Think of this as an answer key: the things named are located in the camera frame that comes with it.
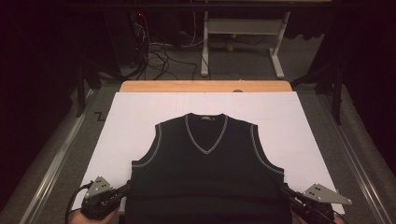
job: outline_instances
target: cable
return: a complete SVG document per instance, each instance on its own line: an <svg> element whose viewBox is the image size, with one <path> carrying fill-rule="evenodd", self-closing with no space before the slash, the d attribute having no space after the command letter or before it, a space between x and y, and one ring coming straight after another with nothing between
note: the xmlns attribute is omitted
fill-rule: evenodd
<svg viewBox="0 0 396 224"><path fill-rule="evenodd" d="M193 17L194 17L194 36L193 36L192 41L191 41L191 43L189 44L189 46L191 46L191 45L194 43L195 34L196 34L196 31L197 31L197 22L196 22L196 19L195 19L195 11L192 12L192 15L193 15Z"/></svg>
<svg viewBox="0 0 396 224"><path fill-rule="evenodd" d="M166 48L163 48L163 52L165 53L165 55L166 55L171 61L173 61L173 62L175 62L175 63L184 63L184 62L182 62L182 61L178 61L178 60L175 60L175 59L171 58L171 57L166 53ZM191 76L191 80L194 80L194 75L195 75L195 71L197 70L198 64L196 64L196 63L184 63L184 64L194 65L194 70L192 71L192 76Z"/></svg>
<svg viewBox="0 0 396 224"><path fill-rule="evenodd" d="M140 13L140 12L138 12L138 14L137 14L139 17L141 17L141 18L143 18L143 21L145 22L145 25L146 25L146 34L147 34L147 36L148 36L148 52L150 52L150 43L149 43L149 27L148 27L148 22L146 21L146 17L145 17L145 15L143 15L143 13Z"/></svg>
<svg viewBox="0 0 396 224"><path fill-rule="evenodd" d="M310 209L312 209L312 211L314 211L317 215L320 215L321 217L325 218L326 220L329 221L329 223L331 224L336 224L333 220L329 219L328 217L326 217L323 213L321 213L318 209L314 208L314 207L310 207Z"/></svg>
<svg viewBox="0 0 396 224"><path fill-rule="evenodd" d="M213 40L213 37L214 37L214 38L221 38L221 39L223 39L225 41L225 46L222 47L221 49L224 49L225 47L227 47L228 41L241 43L241 44L247 44L247 45L258 45L264 40L265 37L267 37L267 35L239 35L236 38L231 38L231 37L228 37L227 35L213 35L213 34L210 35L210 36L212 38L209 38L209 40L210 39ZM242 38L242 37L260 37L261 39L259 41L257 41L257 42L249 43L249 42L246 42L246 41L238 40L239 38Z"/></svg>
<svg viewBox="0 0 396 224"><path fill-rule="evenodd" d="M135 24L137 27L139 27L139 31L138 31L136 37L139 37L140 31L142 31L142 42L140 43L140 46L142 46L143 43L145 42L145 38L146 38L145 29L143 28L143 26L141 26L140 24L138 24L138 23L136 23L136 22L135 22L134 24Z"/></svg>
<svg viewBox="0 0 396 224"><path fill-rule="evenodd" d="M170 75L172 75L173 77L175 77L176 80L179 80L178 77L177 77L175 74L173 74L173 73L171 73L171 72L168 72L168 71L161 72L161 73L160 73L158 76L156 76L153 80L158 80L158 78L159 78L160 76L162 76L163 74L170 74Z"/></svg>
<svg viewBox="0 0 396 224"><path fill-rule="evenodd" d="M146 58L147 65L149 66L149 56L147 55L147 53L145 54L145 56L146 56L145 58ZM143 71L143 73L140 73L140 74L136 77L136 80L138 80L142 74L144 74L144 75L143 75L143 78L146 80L146 71L147 71L147 67L146 67L146 69Z"/></svg>
<svg viewBox="0 0 396 224"><path fill-rule="evenodd" d="M130 80L130 77L134 77L134 76L136 76L136 75L139 75L140 73L142 73L142 72L146 69L146 67L147 67L146 60L143 60L143 61L136 67L136 69L135 69L134 71L132 71L132 72L130 72L129 74L127 74L127 75L125 75L125 76L122 76L122 77L125 77L126 80ZM106 77L106 76L103 76L103 75L101 75L101 74L98 74L98 76L99 76L99 78L105 79L105 80L112 80L112 81L120 80L119 78L115 78L115 77Z"/></svg>
<svg viewBox="0 0 396 224"><path fill-rule="evenodd" d="M181 48L192 48L192 47L196 47L196 46L200 46L202 43L204 43L204 40L201 40L200 42L198 42L198 43L196 43L196 44L194 44L194 45L182 45L182 46L180 46ZM151 43L151 45L162 45L162 44L164 44L165 46L168 46L168 47L173 47L173 45L171 45L171 44L166 44L166 43L159 43L159 42L152 42Z"/></svg>
<svg viewBox="0 0 396 224"><path fill-rule="evenodd" d="M343 218L343 216L341 216L339 213L337 213L336 211L334 211L334 213L341 218L341 220L343 220L344 224L348 224L348 222Z"/></svg>
<svg viewBox="0 0 396 224"><path fill-rule="evenodd" d="M79 187L77 190L74 191L74 193L70 197L69 203L67 204L67 207L66 207L66 212L64 214L64 224L69 224L69 216L70 216L70 214L72 214L73 212L78 210L78 209L71 210L71 207L73 205L74 200L76 199L76 196L83 189L89 189L92 184L93 184L93 181L91 181L91 183L89 183L89 184L86 184L86 185L83 185L83 186Z"/></svg>
<svg viewBox="0 0 396 224"><path fill-rule="evenodd" d="M152 54L155 54L157 57L156 58L158 58L158 59L160 59L161 61L163 61L163 63L162 64L158 64L158 65L149 65L149 67L150 68L152 68L152 69L155 69L155 70L159 70L159 71L161 71L161 73L159 74L159 75L157 75L153 80L157 80L160 76L162 76L163 74L165 74L166 72L167 72L167 70L168 70L168 68L169 68L169 62L168 62L168 59L167 58L163 58L163 57L161 57L158 53L155 53L155 52L151 52Z"/></svg>

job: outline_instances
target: metal bracket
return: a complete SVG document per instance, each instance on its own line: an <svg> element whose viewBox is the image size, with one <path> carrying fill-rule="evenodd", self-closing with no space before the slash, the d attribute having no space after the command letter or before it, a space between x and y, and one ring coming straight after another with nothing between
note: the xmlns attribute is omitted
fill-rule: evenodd
<svg viewBox="0 0 396 224"><path fill-rule="evenodd" d="M309 198L318 203L341 203L352 204L352 201L326 187L315 183L311 188L303 192L306 198Z"/></svg>
<svg viewBox="0 0 396 224"><path fill-rule="evenodd" d="M113 189L113 187L104 178L102 178L101 175L99 175L88 189L87 193L85 194L85 198L89 199L111 189Z"/></svg>

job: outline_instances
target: white sheet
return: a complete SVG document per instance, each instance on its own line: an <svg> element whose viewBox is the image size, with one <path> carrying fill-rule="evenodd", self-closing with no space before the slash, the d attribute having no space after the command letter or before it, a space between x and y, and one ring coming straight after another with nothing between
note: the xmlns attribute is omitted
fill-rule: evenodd
<svg viewBox="0 0 396 224"><path fill-rule="evenodd" d="M114 188L131 176L154 139L154 126L188 113L224 113L259 125L265 155L285 169L285 182L303 192L318 182L335 190L296 92L118 92L81 183L98 175ZM81 192L73 208L81 205ZM124 211L125 199L121 203ZM341 205L333 205L344 214Z"/></svg>

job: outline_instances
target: dark background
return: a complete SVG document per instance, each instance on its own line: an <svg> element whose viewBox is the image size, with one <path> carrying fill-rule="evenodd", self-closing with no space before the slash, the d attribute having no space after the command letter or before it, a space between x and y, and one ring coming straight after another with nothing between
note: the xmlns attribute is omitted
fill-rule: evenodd
<svg viewBox="0 0 396 224"><path fill-rule="evenodd" d="M50 0L1 4L0 168L2 179L6 180L0 196L3 208L26 169L68 113L72 104L69 94L77 83L79 63L88 59L118 73L120 64L135 61L136 54L128 52L134 52L136 44L126 12L70 13ZM291 14L286 36L311 38L326 34L311 71L339 58L344 53L342 49L348 47L344 83L375 145L396 173L394 9L392 1L384 0L359 13L296 12ZM148 25L155 27L158 37L177 44L179 31L192 35L190 13L147 13ZM247 14L251 13L238 12L233 16ZM219 12L217 16L228 17L230 12ZM202 31L202 17L202 13L197 13L198 31ZM349 32L353 36L346 38ZM100 70L92 69L84 76L95 78ZM334 73L323 76L311 81L332 79Z"/></svg>

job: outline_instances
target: gray carpet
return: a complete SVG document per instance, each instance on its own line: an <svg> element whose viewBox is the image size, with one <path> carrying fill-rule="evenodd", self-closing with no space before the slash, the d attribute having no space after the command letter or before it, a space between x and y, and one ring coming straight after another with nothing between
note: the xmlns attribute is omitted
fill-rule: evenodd
<svg viewBox="0 0 396 224"><path fill-rule="evenodd" d="M257 37L244 38L244 41L257 42ZM264 39L260 45L246 45L233 43L234 51L226 49L212 49L209 56L209 67L212 79L276 79L266 49L271 46L274 39ZM302 38L293 40L285 39L279 52L279 58L286 75L286 80L292 81L304 75L309 69L321 38L309 41ZM211 45L221 47L221 42L213 41ZM197 63L198 69L194 74L195 79L208 79L199 75L201 54L199 48L174 49L167 48L168 54L175 60L189 63ZM158 62L153 58L151 64ZM194 66L176 62L170 62L169 72L178 79L191 79ZM159 74L158 70L148 69L146 79L151 79ZM164 74L160 79L176 79L174 75ZM361 190L361 185L352 172L346 155L343 151L342 142L328 116L327 109L320 101L321 96L316 96L313 85L301 85L295 89L298 92L304 112L308 118L312 132L317 140L320 152L328 166L334 185L348 198L352 199L353 205L345 206L346 219L350 224L377 223L372 208L367 203ZM120 88L120 83L106 81L102 89L96 91L92 103L85 112L85 119L70 146L70 154L60 172L53 189L46 200L42 211L37 217L36 223L64 223L64 211L73 191L79 187L88 166L90 157L95 148L104 122L98 120L97 112L102 113L102 119L108 113L115 92ZM64 138L70 132L71 123L75 121L76 107L73 107L69 115L64 119L57 132L53 134L46 146L40 152L35 162L25 174L20 185L12 195L6 208L0 214L0 223L20 223L21 217L32 200L36 189L40 185L44 174L50 166ZM395 208L396 180L389 171L375 149L370 136L364 130L359 115L357 115L347 90L343 92L341 107L343 130L350 144L358 148L357 155L367 175L379 192L381 202L390 212Z"/></svg>

